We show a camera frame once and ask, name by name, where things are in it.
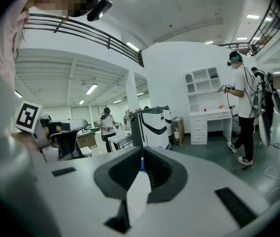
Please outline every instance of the person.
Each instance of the person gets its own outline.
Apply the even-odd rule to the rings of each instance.
[[[241,145],[244,144],[245,157],[239,157],[238,161],[244,165],[253,164],[253,123],[256,116],[256,110],[252,108],[250,96],[252,89],[250,85],[254,82],[253,73],[243,65],[243,59],[239,53],[233,51],[230,53],[232,69],[235,70],[235,88],[225,88],[224,92],[232,94],[239,98],[239,123],[240,136],[235,144],[228,142],[229,148],[235,154]]]
[[[0,75],[12,91],[15,91],[15,63],[18,47],[23,39],[23,27],[29,20],[29,9],[61,12],[64,16],[82,16],[93,9],[98,0],[14,0],[0,19]],[[49,138],[48,129],[44,129]],[[30,133],[11,133],[6,136],[23,143],[30,151],[38,151],[37,144]]]
[[[251,70],[255,77],[260,76],[262,81],[265,80],[265,74],[263,72],[259,71],[257,69],[257,67],[253,67]],[[273,115],[274,115],[274,103],[273,103],[272,96],[273,96],[272,92],[265,91],[265,96],[263,96],[265,98],[265,102],[264,102],[264,105],[262,105],[263,109],[266,110],[266,116],[267,116],[270,128],[272,127],[272,124],[273,124]]]
[[[110,114],[110,109],[108,107],[106,107],[104,109],[104,114],[99,117],[97,126],[98,126],[98,129],[101,130],[102,135],[105,137],[106,149],[107,149],[107,152],[110,153],[111,149],[110,149],[108,138],[116,135],[114,126],[116,128],[118,128],[119,126],[115,122],[114,117]],[[117,144],[114,143],[114,146],[115,146],[116,150],[119,150]]]

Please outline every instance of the white cable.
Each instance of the white cable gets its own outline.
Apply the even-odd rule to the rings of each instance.
[[[275,175],[272,176],[272,175],[267,174],[268,169],[272,169],[274,171]],[[268,177],[270,177],[270,178],[272,178],[274,180],[279,180],[280,179],[280,177],[277,177],[276,171],[275,171],[275,169],[273,167],[266,168],[265,175],[267,175]]]
[[[268,198],[268,197],[271,195],[271,193],[273,193],[275,190],[280,190],[280,188],[275,188],[275,189],[273,189],[273,190],[267,195],[266,198]]]

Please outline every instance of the ceiling light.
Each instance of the ceiling light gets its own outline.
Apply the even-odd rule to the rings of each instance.
[[[256,16],[256,15],[247,15],[247,18],[259,19],[259,16]]]
[[[93,83],[92,86],[89,88],[88,92],[86,92],[86,95],[90,95],[92,91],[98,86],[98,84]]]
[[[138,49],[135,45],[131,44],[130,42],[126,43],[129,47],[133,48],[135,51],[140,51],[140,49]]]
[[[15,91],[15,95],[19,98],[22,98],[22,95],[17,90]]]

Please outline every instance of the black metal railing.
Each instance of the black metal railing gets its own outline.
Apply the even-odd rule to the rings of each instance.
[[[279,29],[280,5],[276,0],[271,0],[262,22],[248,43],[230,43],[219,46],[225,46],[244,55],[254,56],[275,36]]]
[[[30,13],[30,19],[24,29],[46,30],[81,37],[123,54],[144,67],[141,50],[135,51],[110,34],[68,17]]]

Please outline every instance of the gray floor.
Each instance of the gray floor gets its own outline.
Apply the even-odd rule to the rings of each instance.
[[[274,123],[272,127],[271,144],[280,144],[280,115],[274,114]],[[254,154],[256,151],[258,132],[254,134]],[[182,146],[173,146],[173,151],[199,157],[212,161],[229,172],[233,173],[236,169],[244,167],[237,161],[237,157],[245,156],[244,147],[242,146],[236,154],[233,154],[227,146],[227,140],[223,135],[208,135],[207,145],[191,145],[190,137],[185,137]],[[251,168],[240,170],[235,173],[237,177],[249,184],[264,197],[267,198],[270,204],[274,203],[280,198],[280,179],[273,180],[265,175],[265,170],[268,167],[273,167],[276,171],[276,177],[280,177],[280,149],[272,146],[266,148],[260,141],[258,143],[258,150],[255,157],[254,164]],[[270,169],[267,174],[274,175]]]

